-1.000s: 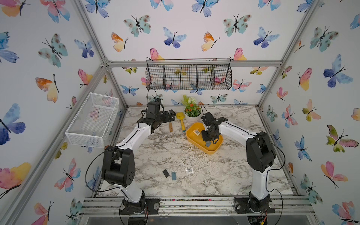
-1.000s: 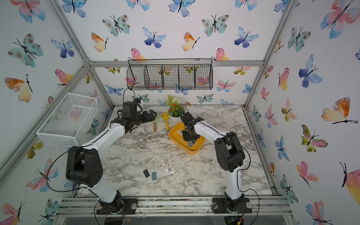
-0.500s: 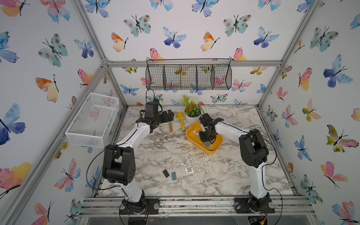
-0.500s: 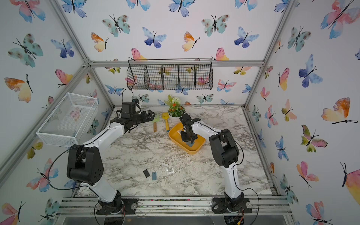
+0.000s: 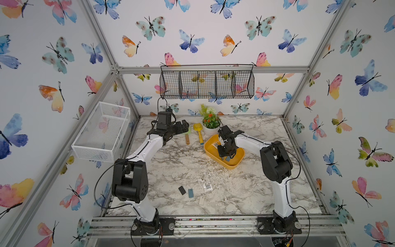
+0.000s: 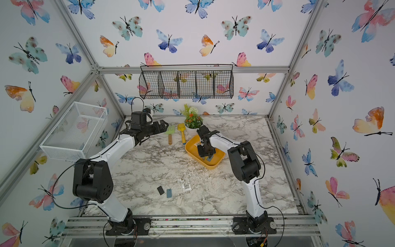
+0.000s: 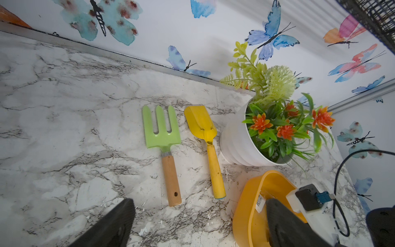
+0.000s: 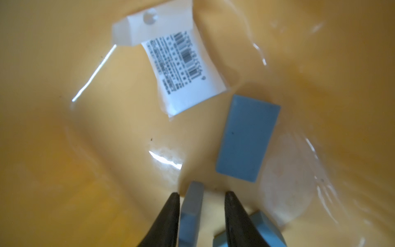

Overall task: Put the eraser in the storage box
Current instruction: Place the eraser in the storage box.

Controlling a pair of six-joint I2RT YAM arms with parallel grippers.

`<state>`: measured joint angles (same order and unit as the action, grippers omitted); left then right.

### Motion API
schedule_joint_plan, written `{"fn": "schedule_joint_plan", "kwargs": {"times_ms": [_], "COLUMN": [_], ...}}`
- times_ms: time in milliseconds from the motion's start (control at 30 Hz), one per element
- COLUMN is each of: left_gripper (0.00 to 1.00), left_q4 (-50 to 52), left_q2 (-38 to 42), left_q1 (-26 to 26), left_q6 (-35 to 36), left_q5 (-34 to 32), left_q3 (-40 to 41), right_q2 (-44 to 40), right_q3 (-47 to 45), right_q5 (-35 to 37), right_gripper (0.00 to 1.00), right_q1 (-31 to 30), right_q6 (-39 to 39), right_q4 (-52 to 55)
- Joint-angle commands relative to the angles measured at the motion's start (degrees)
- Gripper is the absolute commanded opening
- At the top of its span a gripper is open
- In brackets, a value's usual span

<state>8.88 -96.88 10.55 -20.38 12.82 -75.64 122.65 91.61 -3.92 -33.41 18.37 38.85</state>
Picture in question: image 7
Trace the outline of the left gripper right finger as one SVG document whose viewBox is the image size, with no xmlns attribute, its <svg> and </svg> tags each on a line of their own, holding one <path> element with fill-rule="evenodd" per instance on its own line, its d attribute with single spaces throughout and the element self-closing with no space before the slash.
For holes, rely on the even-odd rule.
<svg viewBox="0 0 395 247">
<path fill-rule="evenodd" d="M 272 247 L 330 246 L 277 199 L 266 201 L 266 215 Z"/>
</svg>

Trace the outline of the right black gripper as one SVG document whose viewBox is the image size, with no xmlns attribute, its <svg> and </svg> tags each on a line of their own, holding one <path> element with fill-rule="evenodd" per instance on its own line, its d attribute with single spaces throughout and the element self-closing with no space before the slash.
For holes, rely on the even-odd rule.
<svg viewBox="0 0 395 247">
<path fill-rule="evenodd" d="M 295 213 L 301 213 L 311 229 L 332 247 L 341 247 L 340 231 L 336 220 L 329 213 L 329 204 L 335 202 L 335 195 L 319 191 L 315 184 L 296 188 L 286 195 Z"/>
</svg>

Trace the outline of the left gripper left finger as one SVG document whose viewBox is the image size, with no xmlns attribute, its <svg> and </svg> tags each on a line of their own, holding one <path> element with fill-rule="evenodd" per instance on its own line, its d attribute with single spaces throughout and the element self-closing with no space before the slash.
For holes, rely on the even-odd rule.
<svg viewBox="0 0 395 247">
<path fill-rule="evenodd" d="M 129 241 L 135 215 L 133 200 L 126 198 L 70 246 L 125 247 Z"/>
</svg>

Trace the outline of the yellow plastic storage box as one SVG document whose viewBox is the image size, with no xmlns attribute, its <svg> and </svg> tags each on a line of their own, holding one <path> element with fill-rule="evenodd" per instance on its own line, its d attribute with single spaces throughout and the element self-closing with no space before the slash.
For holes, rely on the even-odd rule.
<svg viewBox="0 0 395 247">
<path fill-rule="evenodd" d="M 232 221 L 236 244 L 240 247 L 270 247 L 266 200 L 275 198 L 291 210 L 286 196 L 295 189 L 296 186 L 282 173 L 274 170 L 248 180 Z"/>
</svg>

